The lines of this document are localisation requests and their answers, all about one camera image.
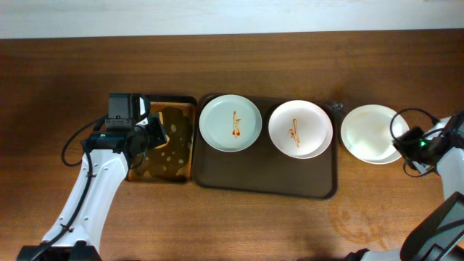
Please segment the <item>white plate front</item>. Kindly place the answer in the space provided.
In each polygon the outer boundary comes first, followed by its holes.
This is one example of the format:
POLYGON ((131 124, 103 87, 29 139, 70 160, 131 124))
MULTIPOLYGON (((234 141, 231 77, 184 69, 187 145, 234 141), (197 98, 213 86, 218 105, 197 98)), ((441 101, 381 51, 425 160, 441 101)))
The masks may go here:
POLYGON ((341 124, 341 140, 359 160, 385 165, 401 158, 393 140, 408 130, 404 118, 393 109, 368 104, 353 109, 345 116, 341 124))

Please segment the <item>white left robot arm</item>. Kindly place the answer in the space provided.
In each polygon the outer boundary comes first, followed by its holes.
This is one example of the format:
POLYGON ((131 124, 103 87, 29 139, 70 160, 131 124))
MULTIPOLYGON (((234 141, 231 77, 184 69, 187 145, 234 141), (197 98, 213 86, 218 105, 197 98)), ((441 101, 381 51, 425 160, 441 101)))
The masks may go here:
POLYGON ((93 121, 81 141, 78 179, 59 218, 37 246, 23 246, 18 260, 100 260, 105 220, 134 159, 167 143, 143 94, 110 94, 109 111, 93 121))

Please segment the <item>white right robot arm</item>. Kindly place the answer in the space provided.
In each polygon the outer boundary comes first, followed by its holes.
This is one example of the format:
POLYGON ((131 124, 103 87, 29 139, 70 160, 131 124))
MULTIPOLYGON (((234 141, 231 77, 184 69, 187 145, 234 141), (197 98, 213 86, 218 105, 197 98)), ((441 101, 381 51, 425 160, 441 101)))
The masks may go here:
POLYGON ((405 239, 402 247, 376 252, 361 249, 344 259, 369 260, 462 260, 463 248, 463 112, 438 120, 434 127, 419 127, 393 137, 393 146, 405 160, 403 167, 417 170, 419 177, 436 173, 442 180, 444 202, 405 239))

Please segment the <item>white plate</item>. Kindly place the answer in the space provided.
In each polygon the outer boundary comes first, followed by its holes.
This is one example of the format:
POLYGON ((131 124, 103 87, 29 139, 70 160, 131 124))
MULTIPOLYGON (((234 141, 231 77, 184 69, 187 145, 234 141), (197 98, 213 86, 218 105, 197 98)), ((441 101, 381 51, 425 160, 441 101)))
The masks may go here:
POLYGON ((328 114, 318 105, 304 100, 279 105, 270 116, 268 133, 279 151, 301 160, 322 154, 334 136, 328 114))
POLYGON ((220 95, 202 108, 199 117, 202 138, 221 152, 239 152, 250 147, 262 130, 262 116, 248 98, 220 95))
POLYGON ((385 165, 401 158, 393 140, 408 130, 404 118, 393 109, 368 104, 353 109, 345 116, 341 124, 341 140, 359 160, 385 165))

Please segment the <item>yellow green sponge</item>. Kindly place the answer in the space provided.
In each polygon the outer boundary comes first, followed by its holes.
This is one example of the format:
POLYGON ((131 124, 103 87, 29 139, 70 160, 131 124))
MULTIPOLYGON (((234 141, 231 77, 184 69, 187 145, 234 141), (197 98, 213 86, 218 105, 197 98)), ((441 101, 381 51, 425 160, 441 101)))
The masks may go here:
POLYGON ((168 137, 162 124, 162 114, 155 112, 151 114, 152 121, 152 147, 157 148, 168 143, 168 137))

